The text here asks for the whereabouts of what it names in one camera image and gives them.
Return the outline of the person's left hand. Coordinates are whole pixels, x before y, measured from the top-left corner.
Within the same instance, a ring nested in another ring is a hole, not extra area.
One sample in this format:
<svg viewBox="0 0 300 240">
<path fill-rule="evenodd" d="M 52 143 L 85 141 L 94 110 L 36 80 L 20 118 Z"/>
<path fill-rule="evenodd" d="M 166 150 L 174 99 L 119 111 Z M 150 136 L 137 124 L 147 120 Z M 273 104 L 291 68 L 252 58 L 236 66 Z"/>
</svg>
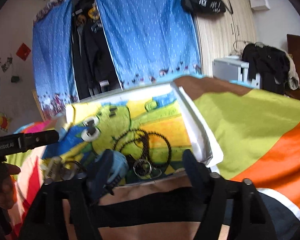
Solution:
<svg viewBox="0 0 300 240">
<path fill-rule="evenodd" d="M 0 207 L 10 210 L 17 200 L 13 176 L 18 175 L 21 169 L 12 164 L 6 164 L 5 166 L 7 170 L 4 179 L 0 182 Z"/>
</svg>

